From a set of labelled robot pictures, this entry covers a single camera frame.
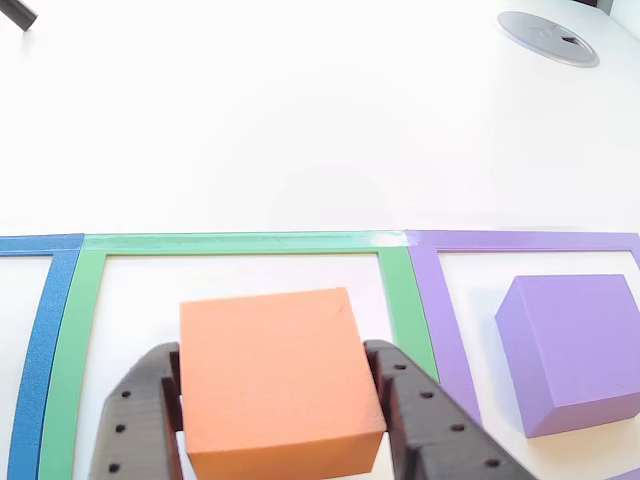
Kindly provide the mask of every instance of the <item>white tabletop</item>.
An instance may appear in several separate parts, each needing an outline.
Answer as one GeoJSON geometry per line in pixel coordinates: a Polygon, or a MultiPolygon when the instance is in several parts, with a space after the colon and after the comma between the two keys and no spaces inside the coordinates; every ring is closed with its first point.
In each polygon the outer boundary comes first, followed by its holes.
{"type": "Polygon", "coordinates": [[[640,42],[569,0],[29,0],[0,234],[640,229],[640,42]],[[503,37],[522,10],[580,69],[503,37]]]}

